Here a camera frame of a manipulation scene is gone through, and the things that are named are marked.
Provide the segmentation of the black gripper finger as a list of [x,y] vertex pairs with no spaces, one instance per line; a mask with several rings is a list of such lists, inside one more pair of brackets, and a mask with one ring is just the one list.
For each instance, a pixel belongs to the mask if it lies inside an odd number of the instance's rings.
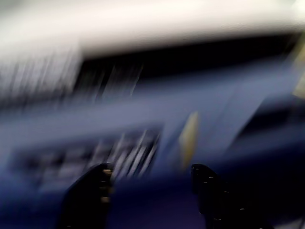
[[67,190],[58,216],[60,229],[104,229],[110,195],[113,167],[101,163],[91,167]]
[[203,164],[192,164],[192,191],[206,229],[272,229],[216,172]]

